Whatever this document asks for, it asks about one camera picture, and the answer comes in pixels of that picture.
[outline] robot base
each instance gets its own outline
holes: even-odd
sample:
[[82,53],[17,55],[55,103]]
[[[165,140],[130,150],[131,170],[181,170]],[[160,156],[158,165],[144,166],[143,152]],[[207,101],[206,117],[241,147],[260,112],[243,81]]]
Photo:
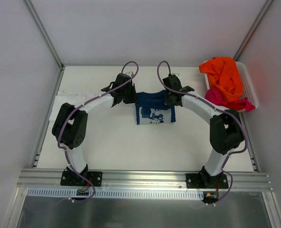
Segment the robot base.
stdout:
[[[88,171],[88,165],[85,169],[80,173],[86,179],[89,179],[91,183],[95,187],[102,186],[103,180],[103,173],[102,172],[95,172],[95,171]],[[72,170],[66,168],[63,171],[60,181],[61,186],[86,186],[87,182],[80,177],[78,177]]]
[[210,176],[204,166],[199,173],[187,173],[186,185],[188,189],[228,189],[226,174],[220,173]]

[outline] folded cloth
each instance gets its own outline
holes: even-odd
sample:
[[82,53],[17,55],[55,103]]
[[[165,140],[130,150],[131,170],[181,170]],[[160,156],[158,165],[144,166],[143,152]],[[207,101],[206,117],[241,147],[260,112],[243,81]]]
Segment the folded cloth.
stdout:
[[165,90],[149,94],[145,92],[136,94],[138,102],[136,107],[136,124],[161,124],[175,122],[175,109],[173,105],[165,105]]
[[205,95],[205,99],[214,103],[215,105],[220,105],[227,108],[233,108],[237,111],[245,109],[247,113],[255,109],[255,106],[251,104],[247,98],[232,103],[226,102],[225,100],[223,100],[221,92],[214,87],[210,88],[207,91]]
[[[57,115],[61,106],[64,103],[69,103],[70,105],[74,105],[78,107],[85,101],[89,100],[89,98],[94,97],[94,93],[89,94],[77,94],[77,93],[69,93],[69,92],[58,92],[55,96],[52,112],[49,118],[50,122],[55,122]],[[88,107],[83,107],[80,110],[88,111]]]
[[199,70],[207,74],[210,87],[216,87],[226,102],[237,102],[242,96],[243,83],[232,58],[213,58],[201,64]]

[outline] black mounting plate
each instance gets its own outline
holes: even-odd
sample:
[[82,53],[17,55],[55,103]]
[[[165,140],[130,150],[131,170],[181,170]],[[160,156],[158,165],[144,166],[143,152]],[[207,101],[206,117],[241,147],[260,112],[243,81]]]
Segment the black mounting plate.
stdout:
[[186,173],[186,185],[188,189],[228,189],[228,179],[226,174],[220,175],[219,178],[215,179],[212,183],[205,185],[200,181],[192,181],[198,175],[198,173]]
[[[103,181],[103,172],[86,171],[83,176],[91,181],[95,187],[101,187]],[[61,186],[86,186],[87,182],[81,178],[72,176],[72,171],[68,171],[68,168],[63,171],[60,181]]]

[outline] pink cloth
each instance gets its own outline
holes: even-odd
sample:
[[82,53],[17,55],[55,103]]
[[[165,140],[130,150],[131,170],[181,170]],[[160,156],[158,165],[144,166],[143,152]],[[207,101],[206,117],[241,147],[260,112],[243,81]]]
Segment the pink cloth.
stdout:
[[211,87],[207,91],[205,99],[214,103],[215,105],[234,108],[237,111],[245,109],[247,113],[255,109],[255,106],[251,104],[247,98],[231,103],[224,101],[221,92],[215,87]]

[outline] blue cloth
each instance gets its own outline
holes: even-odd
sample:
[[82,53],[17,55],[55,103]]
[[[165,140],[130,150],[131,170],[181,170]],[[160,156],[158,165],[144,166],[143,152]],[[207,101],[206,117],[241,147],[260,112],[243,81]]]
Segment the blue cloth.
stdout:
[[161,124],[175,122],[175,108],[165,105],[165,90],[149,94],[137,93],[136,107],[137,124]]

